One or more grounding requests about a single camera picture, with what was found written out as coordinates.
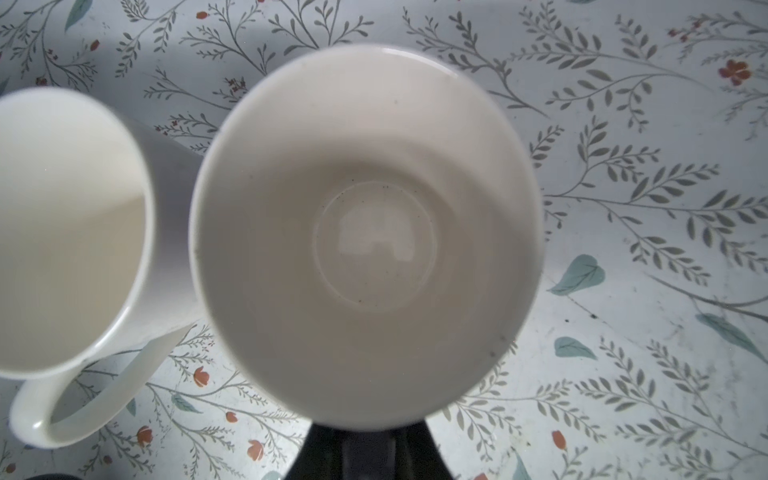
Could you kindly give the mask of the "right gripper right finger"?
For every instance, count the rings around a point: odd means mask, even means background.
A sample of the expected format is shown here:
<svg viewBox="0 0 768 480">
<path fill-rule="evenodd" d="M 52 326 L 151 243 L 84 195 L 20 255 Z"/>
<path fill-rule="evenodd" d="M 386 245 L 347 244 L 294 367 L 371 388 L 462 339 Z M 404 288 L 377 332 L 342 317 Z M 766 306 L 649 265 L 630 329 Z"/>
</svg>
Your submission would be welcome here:
<svg viewBox="0 0 768 480">
<path fill-rule="evenodd" d="M 397 429 L 395 480 L 453 480 L 425 420 Z"/>
</svg>

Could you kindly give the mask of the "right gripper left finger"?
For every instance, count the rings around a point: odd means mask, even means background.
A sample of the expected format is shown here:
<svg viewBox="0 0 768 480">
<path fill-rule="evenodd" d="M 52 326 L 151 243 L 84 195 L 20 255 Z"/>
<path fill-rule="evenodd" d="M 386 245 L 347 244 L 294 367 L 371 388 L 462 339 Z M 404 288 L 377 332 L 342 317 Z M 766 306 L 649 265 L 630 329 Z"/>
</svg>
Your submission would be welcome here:
<svg viewBox="0 0 768 480">
<path fill-rule="evenodd" d="M 350 432 L 313 423 L 285 480 L 342 480 L 343 445 Z"/>
</svg>

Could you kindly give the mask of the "purple mug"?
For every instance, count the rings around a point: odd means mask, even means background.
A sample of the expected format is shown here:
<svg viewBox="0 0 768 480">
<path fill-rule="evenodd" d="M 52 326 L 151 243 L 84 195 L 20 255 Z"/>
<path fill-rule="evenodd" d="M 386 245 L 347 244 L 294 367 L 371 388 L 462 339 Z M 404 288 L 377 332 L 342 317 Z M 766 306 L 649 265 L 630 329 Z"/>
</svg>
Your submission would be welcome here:
<svg viewBox="0 0 768 480">
<path fill-rule="evenodd" d="M 270 398 L 329 427 L 391 429 L 506 352 L 543 269 L 542 198 L 468 76 L 332 47 L 227 116 L 195 186 L 190 258 L 217 336 Z"/>
</svg>

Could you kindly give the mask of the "white mug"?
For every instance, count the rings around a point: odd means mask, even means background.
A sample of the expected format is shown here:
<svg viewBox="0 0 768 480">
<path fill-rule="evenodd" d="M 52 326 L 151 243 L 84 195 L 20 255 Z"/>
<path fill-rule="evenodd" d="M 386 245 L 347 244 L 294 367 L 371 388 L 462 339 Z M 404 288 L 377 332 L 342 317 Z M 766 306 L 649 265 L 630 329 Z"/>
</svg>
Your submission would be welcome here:
<svg viewBox="0 0 768 480">
<path fill-rule="evenodd" d="M 1 99 L 1 374 L 9 426 L 56 449 L 112 420 L 201 308 L 188 253 L 200 157 L 74 90 Z"/>
</svg>

